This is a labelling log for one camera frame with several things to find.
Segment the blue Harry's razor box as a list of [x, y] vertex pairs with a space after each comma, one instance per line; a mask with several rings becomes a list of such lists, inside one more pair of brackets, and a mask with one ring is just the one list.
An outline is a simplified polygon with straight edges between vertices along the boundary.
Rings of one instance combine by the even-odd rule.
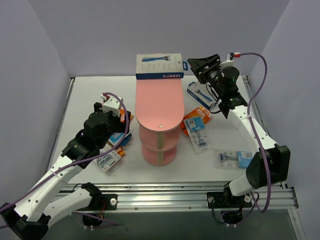
[[186, 91], [208, 110], [217, 102], [217, 99], [209, 92], [207, 85], [201, 84], [198, 81], [191, 82]]
[[153, 53], [136, 55], [137, 80], [182, 79], [188, 63], [180, 53]]

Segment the orange Gillette Fusion box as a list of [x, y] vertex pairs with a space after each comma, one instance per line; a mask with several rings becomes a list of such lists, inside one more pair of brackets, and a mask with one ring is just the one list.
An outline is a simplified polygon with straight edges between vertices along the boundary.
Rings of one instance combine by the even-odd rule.
[[[125, 123], [125, 111], [123, 108], [120, 109], [120, 121], [122, 123]], [[120, 142], [121, 142], [121, 139], [122, 137], [124, 136], [124, 133], [121, 132], [121, 133], [116, 133], [114, 135], [114, 140], [115, 140], [115, 144], [117, 145], [118, 144], [118, 148], [116, 149], [117, 153], [122, 157], [125, 155], [125, 151], [123, 149], [123, 147], [121, 146]]]

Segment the clear blister razor pack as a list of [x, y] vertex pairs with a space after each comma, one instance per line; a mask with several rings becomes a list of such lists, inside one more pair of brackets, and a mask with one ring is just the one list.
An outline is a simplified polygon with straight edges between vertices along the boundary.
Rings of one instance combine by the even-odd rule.
[[205, 124], [200, 116], [183, 120], [189, 139], [196, 154], [212, 149], [210, 138], [207, 135]]

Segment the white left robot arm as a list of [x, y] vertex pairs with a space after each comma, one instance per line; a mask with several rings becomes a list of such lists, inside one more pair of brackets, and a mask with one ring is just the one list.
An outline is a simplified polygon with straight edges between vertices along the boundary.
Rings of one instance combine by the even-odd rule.
[[96, 102], [94, 112], [75, 137], [68, 142], [49, 171], [16, 202], [4, 203], [0, 215], [21, 240], [40, 240], [49, 228], [80, 209], [95, 210], [102, 206], [102, 192], [94, 184], [81, 184], [77, 190], [53, 201], [60, 190], [91, 161], [114, 133], [128, 133], [130, 112], [122, 101], [112, 107]]

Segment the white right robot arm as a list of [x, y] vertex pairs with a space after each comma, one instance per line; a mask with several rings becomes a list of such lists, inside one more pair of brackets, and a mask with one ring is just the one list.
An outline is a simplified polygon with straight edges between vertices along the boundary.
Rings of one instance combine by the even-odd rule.
[[247, 194], [251, 194], [256, 205], [258, 196], [254, 190], [266, 187], [266, 202], [264, 207], [259, 209], [264, 213], [270, 204], [271, 186], [285, 181], [288, 177], [291, 152], [286, 145], [279, 145], [273, 140], [251, 114], [254, 99], [246, 101], [239, 92], [237, 79], [240, 72], [234, 66], [234, 59], [240, 57], [241, 53], [232, 52], [224, 62], [221, 62], [218, 54], [189, 58], [187, 62], [198, 82], [213, 89], [219, 111], [241, 133], [253, 154], [245, 174], [224, 186], [223, 203], [232, 207]]

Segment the pink three-tier wooden shelf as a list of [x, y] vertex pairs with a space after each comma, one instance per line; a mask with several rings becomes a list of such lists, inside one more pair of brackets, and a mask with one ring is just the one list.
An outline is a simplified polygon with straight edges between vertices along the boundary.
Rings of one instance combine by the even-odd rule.
[[184, 115], [180, 78], [136, 81], [135, 117], [142, 156], [148, 163], [165, 166], [175, 159]]

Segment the white Gillette blister pack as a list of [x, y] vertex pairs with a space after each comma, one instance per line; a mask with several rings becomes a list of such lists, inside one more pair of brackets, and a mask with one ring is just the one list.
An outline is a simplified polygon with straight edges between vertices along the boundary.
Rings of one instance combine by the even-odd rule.
[[103, 171], [107, 172], [110, 170], [117, 162], [120, 161], [122, 156], [117, 153], [117, 149], [110, 151], [108, 154], [98, 157], [93, 160], [94, 163]]

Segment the blister razor pack blue card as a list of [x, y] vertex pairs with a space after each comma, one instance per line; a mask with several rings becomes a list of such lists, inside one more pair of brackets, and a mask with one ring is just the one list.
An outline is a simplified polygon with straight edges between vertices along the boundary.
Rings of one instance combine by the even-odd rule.
[[214, 167], [228, 170], [246, 169], [252, 158], [252, 153], [248, 151], [217, 150]]

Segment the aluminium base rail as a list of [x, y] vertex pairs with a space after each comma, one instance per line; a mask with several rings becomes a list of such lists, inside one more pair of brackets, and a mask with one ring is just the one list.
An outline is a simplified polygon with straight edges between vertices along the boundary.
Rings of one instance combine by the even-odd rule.
[[[222, 192], [226, 182], [94, 183], [103, 195], [117, 195], [117, 213], [208, 211], [209, 192]], [[268, 210], [297, 209], [294, 188], [271, 187]]]

